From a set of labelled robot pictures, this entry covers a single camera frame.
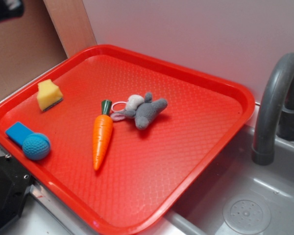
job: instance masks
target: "stuffed bunny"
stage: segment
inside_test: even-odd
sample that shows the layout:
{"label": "stuffed bunny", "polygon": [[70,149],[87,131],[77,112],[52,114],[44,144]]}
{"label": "stuffed bunny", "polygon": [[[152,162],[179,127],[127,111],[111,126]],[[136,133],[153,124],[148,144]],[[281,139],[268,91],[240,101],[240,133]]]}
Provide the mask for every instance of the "stuffed bunny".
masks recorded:
{"label": "stuffed bunny", "polygon": [[125,118],[135,119],[135,125],[139,130],[145,130],[149,124],[168,106],[166,99],[152,101],[152,94],[146,93],[143,100],[140,95],[131,95],[125,109],[111,114],[113,121]]}

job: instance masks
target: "yellow sponge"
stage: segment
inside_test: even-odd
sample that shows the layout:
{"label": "yellow sponge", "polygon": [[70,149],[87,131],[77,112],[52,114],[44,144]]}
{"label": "yellow sponge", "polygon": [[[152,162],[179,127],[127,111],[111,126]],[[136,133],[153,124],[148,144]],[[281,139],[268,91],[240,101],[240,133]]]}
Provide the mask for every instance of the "yellow sponge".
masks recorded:
{"label": "yellow sponge", "polygon": [[63,99],[59,87],[51,79],[38,83],[37,101],[39,108],[46,111]]}

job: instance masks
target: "toy carrot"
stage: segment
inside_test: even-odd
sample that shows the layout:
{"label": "toy carrot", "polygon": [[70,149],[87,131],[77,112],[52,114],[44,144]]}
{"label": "toy carrot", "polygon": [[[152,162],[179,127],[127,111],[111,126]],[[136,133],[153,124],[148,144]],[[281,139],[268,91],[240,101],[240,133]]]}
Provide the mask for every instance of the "toy carrot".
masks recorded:
{"label": "toy carrot", "polygon": [[113,130],[113,120],[109,117],[112,102],[104,100],[101,103],[101,115],[95,119],[93,130],[93,162],[98,170],[109,146]]}

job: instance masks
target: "sink basin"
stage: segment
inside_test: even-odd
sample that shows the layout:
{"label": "sink basin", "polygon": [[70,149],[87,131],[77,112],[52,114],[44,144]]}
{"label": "sink basin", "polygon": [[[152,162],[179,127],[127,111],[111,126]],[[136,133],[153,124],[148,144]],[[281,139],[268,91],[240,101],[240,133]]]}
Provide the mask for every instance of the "sink basin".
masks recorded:
{"label": "sink basin", "polygon": [[251,160],[245,126],[175,203],[167,219],[186,234],[294,235],[294,143],[276,139],[268,166]]}

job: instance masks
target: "blue tennis ball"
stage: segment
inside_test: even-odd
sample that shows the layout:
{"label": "blue tennis ball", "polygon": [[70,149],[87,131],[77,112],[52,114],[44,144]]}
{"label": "blue tennis ball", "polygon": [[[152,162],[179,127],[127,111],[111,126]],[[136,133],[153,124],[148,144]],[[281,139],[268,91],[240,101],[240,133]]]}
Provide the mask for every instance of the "blue tennis ball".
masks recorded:
{"label": "blue tennis ball", "polygon": [[25,156],[31,160],[41,160],[50,152],[50,141],[47,136],[34,133],[26,137],[22,146]]}

